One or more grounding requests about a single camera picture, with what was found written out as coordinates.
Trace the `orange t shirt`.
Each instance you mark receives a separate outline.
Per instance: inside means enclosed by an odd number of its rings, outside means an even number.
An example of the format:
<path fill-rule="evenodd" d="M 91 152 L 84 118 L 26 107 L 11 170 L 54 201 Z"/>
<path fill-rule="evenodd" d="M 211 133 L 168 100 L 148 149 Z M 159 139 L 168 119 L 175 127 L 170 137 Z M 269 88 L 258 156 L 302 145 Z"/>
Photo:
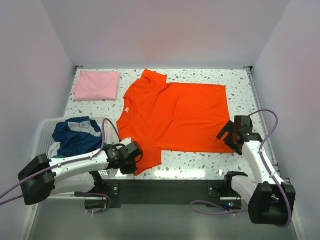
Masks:
<path fill-rule="evenodd" d="M 167 76 L 145 69 L 127 90 L 117 121 L 122 139 L 142 148 L 138 176 L 162 163 L 162 151 L 228 153 L 217 135 L 230 120 L 224 85 L 167 82 Z"/>

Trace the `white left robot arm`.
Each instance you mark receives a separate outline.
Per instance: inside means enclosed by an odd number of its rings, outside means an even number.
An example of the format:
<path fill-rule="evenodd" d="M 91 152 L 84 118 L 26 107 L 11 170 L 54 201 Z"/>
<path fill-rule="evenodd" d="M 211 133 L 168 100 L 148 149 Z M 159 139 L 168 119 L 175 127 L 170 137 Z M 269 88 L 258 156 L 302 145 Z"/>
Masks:
<path fill-rule="evenodd" d="M 18 174 L 24 203 L 27 206 L 38 204 L 50 195 L 58 194 L 58 184 L 79 175 L 108 169 L 120 169 L 124 175 L 134 174 L 143 155 L 135 141 L 108 144 L 73 157 L 48 158 L 46 154 L 38 155 Z"/>

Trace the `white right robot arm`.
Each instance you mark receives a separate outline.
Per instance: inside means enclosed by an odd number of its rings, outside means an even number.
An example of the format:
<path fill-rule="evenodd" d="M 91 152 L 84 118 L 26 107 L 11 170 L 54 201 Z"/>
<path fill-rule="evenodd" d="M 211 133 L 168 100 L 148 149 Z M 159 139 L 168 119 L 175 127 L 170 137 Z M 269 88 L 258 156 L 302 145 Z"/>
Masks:
<path fill-rule="evenodd" d="M 230 197 L 239 194 L 248 205 L 253 224 L 287 227 L 292 220 L 296 190 L 285 183 L 265 155 L 266 140 L 253 131 L 251 117 L 235 116 L 223 127 L 217 139 L 246 158 L 255 179 L 252 182 L 244 172 L 229 171 L 219 190 Z"/>

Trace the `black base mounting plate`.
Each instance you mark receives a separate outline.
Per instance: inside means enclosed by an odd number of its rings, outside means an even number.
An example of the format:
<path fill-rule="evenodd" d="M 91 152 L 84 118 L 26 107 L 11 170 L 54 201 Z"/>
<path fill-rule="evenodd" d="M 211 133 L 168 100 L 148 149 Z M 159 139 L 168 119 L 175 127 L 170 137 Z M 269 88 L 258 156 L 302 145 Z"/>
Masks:
<path fill-rule="evenodd" d="M 123 205 L 189 205 L 193 201 L 214 203 L 224 210 L 240 210 L 244 200 L 234 191 L 223 190 L 223 180 L 103 180 L 88 193 L 76 192 L 85 198 L 85 207 L 101 209 L 108 200 L 111 208 Z"/>

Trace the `navy blue t shirt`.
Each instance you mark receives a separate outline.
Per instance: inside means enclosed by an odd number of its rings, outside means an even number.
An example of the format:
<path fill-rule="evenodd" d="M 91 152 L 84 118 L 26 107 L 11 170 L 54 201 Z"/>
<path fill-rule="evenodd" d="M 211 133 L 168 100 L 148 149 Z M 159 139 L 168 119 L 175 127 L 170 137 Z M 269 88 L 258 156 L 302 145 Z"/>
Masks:
<path fill-rule="evenodd" d="M 57 123 L 52 138 L 59 143 L 59 158 L 87 154 L 100 149 L 103 144 L 101 127 L 88 116 L 74 117 Z"/>

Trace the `white garment in basket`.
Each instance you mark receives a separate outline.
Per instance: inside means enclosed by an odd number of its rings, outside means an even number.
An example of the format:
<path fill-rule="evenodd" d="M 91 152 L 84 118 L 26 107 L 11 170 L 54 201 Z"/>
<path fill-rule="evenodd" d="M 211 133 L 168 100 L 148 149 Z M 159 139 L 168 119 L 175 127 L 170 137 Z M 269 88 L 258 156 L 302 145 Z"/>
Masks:
<path fill-rule="evenodd" d="M 60 149 L 61 143 L 54 142 L 48 150 L 48 157 L 52 158 L 60 158 L 61 156 L 58 154 L 58 150 Z"/>

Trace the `folded pink t shirt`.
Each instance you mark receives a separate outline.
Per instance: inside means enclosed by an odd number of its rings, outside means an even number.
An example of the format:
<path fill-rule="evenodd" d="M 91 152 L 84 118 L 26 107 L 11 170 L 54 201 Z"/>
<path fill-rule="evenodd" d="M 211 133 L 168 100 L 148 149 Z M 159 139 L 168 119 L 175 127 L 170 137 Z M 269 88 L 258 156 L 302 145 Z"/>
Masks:
<path fill-rule="evenodd" d="M 118 97 L 119 80 L 118 71 L 82 70 L 74 86 L 75 100 L 114 101 Z"/>

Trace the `white plastic laundry basket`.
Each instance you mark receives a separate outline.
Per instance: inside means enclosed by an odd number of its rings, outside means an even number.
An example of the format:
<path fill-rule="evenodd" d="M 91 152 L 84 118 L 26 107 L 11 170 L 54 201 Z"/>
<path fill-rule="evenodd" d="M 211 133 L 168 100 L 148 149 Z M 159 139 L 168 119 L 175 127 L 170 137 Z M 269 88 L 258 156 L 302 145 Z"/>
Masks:
<path fill-rule="evenodd" d="M 89 172 L 106 170 L 109 166 L 108 157 L 101 148 L 73 157 L 49 158 L 49 148 L 55 142 L 52 134 L 56 125 L 66 120 L 66 118 L 52 118 L 41 123 L 36 134 L 31 158 L 37 160 L 41 157 L 44 159 L 44 164 L 41 163 L 36 172 L 51 172 L 56 181 L 61 181 Z"/>

